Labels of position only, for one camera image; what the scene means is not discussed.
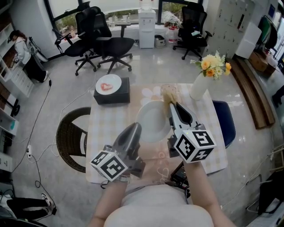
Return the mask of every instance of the white vase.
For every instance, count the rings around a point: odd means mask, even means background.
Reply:
[[[193,98],[194,100],[202,99],[212,80],[213,78],[204,76],[203,73],[200,73],[191,87],[189,93],[191,98]]]

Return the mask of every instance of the white plate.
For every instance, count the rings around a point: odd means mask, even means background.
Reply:
[[[151,101],[144,105],[137,114],[136,122],[142,127],[141,139],[148,143],[162,140],[171,129],[163,101]]]
[[[103,83],[112,85],[112,88],[109,89],[109,90],[106,90],[106,91],[102,90],[101,84],[103,84]],[[115,74],[108,74],[108,75],[101,77],[97,81],[96,90],[100,94],[107,95],[107,94],[112,94],[112,93],[116,92],[120,88],[120,86],[121,86],[121,78],[118,75],[115,75]]]

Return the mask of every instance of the window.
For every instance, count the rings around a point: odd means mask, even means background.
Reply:
[[[157,9],[154,9],[154,10],[156,12],[156,21],[157,21],[158,20],[158,10]],[[130,22],[133,24],[136,24],[139,22],[137,9],[116,11],[116,12],[110,12],[110,13],[105,14],[106,20],[112,17],[113,21],[114,21],[115,16],[117,16],[118,20],[121,20],[123,15],[127,15],[130,18]]]
[[[74,34],[77,33],[77,23],[75,18],[76,14],[77,13],[73,13],[55,21],[56,27],[61,35],[71,33],[71,35],[74,36]]]
[[[180,4],[174,2],[163,2],[162,12],[170,11],[173,13],[180,21],[182,21],[182,12],[181,8],[186,6],[187,4]]]
[[[71,33],[72,36],[77,33],[77,24],[75,15],[78,13],[79,4],[88,0],[44,0],[45,7],[53,30],[56,31],[57,37],[59,33],[66,35]],[[89,0],[90,6],[98,6],[106,15],[106,19],[117,16],[118,20],[123,15],[130,17],[131,23],[138,23],[138,9],[140,9],[139,0]],[[202,4],[203,0],[191,0]],[[181,8],[188,4],[185,0],[153,0],[153,9],[156,12],[157,23],[161,24],[162,12],[170,11],[180,20],[182,20]]]

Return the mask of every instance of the power strip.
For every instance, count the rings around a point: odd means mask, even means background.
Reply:
[[[26,152],[27,152],[27,157],[28,157],[28,159],[30,159],[30,158],[32,157],[32,146],[31,146],[31,145],[29,145],[29,146],[27,147]]]

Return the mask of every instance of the orange flower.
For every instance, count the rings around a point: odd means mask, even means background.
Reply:
[[[209,69],[209,70],[206,71],[206,75],[209,76],[209,77],[214,76],[214,73],[215,73],[214,69]]]
[[[230,70],[226,69],[225,75],[228,76],[230,74]]]
[[[232,68],[232,67],[231,67],[231,64],[230,64],[230,63],[226,63],[226,69],[227,69],[227,70],[231,70],[231,68]]]
[[[209,66],[210,66],[210,62],[208,62],[208,61],[202,61],[202,62],[201,62],[201,68],[202,68],[203,70],[208,69]]]

